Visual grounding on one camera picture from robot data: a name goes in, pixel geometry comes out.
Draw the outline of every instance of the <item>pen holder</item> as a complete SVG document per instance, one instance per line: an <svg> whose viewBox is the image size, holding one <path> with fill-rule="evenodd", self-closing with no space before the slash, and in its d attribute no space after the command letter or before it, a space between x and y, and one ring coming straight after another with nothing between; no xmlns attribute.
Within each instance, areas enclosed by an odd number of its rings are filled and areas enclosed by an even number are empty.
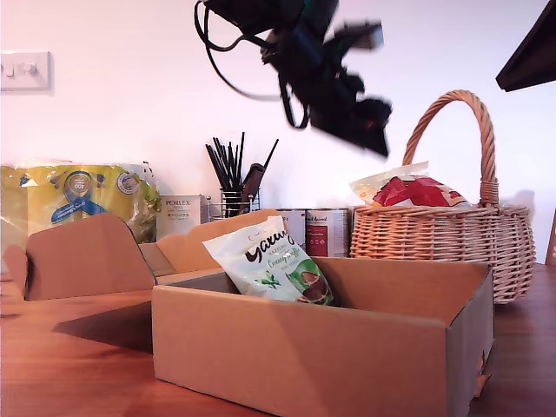
<svg viewBox="0 0 556 417"><path fill-rule="evenodd" d="M224 191L220 189L221 202L212 202L211 197L208 199L208 218L211 222L229 217L235 217L239 214L249 213L261 209L261 191L259 190L255 196L249 196L248 207L242 209L243 189L238 191Z"/></svg>

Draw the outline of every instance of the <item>table surface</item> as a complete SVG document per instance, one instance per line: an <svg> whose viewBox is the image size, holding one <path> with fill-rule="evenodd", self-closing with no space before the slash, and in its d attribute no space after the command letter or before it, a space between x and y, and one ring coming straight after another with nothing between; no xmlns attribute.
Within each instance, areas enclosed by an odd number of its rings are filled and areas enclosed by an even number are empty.
<svg viewBox="0 0 556 417"><path fill-rule="evenodd" d="M0 289L3 417L266 415L155 379L150 291L25 302L8 275ZM555 267L496 307L495 332L470 415L556 415Z"/></svg>

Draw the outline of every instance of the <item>green candy package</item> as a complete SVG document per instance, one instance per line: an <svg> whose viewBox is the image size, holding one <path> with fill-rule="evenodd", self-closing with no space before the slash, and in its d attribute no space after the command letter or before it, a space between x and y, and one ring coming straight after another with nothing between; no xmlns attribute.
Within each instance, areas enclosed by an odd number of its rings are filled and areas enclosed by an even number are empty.
<svg viewBox="0 0 556 417"><path fill-rule="evenodd" d="M334 305L326 278L279 215L203 244L244 295Z"/></svg>

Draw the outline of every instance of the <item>plastic bag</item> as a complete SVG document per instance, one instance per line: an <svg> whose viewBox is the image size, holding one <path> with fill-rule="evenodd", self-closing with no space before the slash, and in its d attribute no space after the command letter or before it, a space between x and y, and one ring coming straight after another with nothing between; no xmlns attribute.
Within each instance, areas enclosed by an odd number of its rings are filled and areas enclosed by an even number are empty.
<svg viewBox="0 0 556 417"><path fill-rule="evenodd" d="M331 305L319 267L284 230L281 216L204 242L240 293Z"/></svg>
<svg viewBox="0 0 556 417"><path fill-rule="evenodd" d="M471 206L460 193L427 176L428 162L407 165L351 182L351 189L375 207Z"/></svg>
<svg viewBox="0 0 556 417"><path fill-rule="evenodd" d="M25 235L110 212L131 228L137 242L156 238L160 196L147 166L84 165L72 162L3 167L2 220Z"/></svg>

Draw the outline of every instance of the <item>open cardboard box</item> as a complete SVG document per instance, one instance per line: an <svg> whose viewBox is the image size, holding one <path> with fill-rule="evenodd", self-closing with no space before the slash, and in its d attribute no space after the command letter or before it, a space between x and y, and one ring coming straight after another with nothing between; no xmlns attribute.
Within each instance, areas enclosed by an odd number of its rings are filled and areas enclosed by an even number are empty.
<svg viewBox="0 0 556 417"><path fill-rule="evenodd" d="M262 210L135 244L96 215L5 255L26 300L152 288L156 377L279 415L467 415L493 344L487 266L314 258L342 308L237 294L203 241Z"/></svg>

